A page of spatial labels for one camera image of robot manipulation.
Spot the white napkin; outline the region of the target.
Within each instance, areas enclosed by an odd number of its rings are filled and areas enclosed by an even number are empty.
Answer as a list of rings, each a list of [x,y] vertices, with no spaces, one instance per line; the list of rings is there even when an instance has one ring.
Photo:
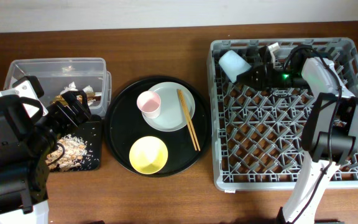
[[[88,96],[94,96],[96,93],[94,92],[93,88],[88,85],[84,88],[81,89],[82,91],[84,91]],[[71,82],[68,86],[66,86],[61,92],[60,95],[63,95],[64,93],[68,92],[68,91],[78,91],[75,82]]]

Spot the food scraps and rice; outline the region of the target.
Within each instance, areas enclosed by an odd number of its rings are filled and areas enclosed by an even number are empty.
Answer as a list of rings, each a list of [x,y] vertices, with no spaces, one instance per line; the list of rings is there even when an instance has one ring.
[[[61,138],[57,150],[46,157],[50,172],[95,170],[100,165],[100,150],[96,143],[68,134]]]

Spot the blue cup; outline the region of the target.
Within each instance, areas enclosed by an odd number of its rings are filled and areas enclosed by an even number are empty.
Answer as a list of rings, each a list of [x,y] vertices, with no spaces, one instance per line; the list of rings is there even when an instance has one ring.
[[[232,83],[237,81],[240,74],[251,69],[251,65],[233,50],[227,51],[218,63]]]

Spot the gold snack wrapper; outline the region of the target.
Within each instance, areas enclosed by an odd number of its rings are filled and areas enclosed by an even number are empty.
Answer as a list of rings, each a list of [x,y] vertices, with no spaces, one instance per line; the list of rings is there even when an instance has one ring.
[[[87,96],[87,104],[88,106],[91,106],[93,104],[96,103],[96,101],[100,101],[101,100],[101,93],[100,92],[88,92],[86,93]],[[55,102],[60,102],[62,105],[66,106],[68,103],[63,99],[63,97],[61,95],[58,95],[54,98],[53,101],[50,102],[50,104],[55,103]]]

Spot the pink cup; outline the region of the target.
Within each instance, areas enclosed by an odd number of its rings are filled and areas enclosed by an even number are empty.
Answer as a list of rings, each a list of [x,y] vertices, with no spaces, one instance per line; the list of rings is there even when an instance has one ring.
[[[142,114],[150,119],[155,119],[160,115],[161,98],[154,91],[144,91],[137,97],[137,107]]]

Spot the yellow bowl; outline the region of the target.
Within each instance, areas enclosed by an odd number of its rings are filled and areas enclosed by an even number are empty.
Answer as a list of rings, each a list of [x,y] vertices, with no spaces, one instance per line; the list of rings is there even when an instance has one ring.
[[[129,161],[139,173],[150,175],[162,170],[168,161],[166,144],[154,136],[138,139],[130,148]]]

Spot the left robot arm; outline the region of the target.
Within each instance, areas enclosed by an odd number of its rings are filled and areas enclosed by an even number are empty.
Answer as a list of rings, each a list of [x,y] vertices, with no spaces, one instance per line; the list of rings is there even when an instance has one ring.
[[[39,100],[0,97],[0,223],[47,223],[47,155],[59,139],[90,119],[84,91],[68,91],[48,107]]]

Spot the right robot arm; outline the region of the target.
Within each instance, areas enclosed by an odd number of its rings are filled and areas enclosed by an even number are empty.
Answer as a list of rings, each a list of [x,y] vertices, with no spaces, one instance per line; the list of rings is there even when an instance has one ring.
[[[262,61],[239,73],[236,82],[255,90],[308,86],[316,101],[301,134],[303,165],[277,223],[314,223],[317,207],[333,175],[358,147],[358,97],[334,69],[334,62],[310,45],[291,50],[281,69],[270,49]]]

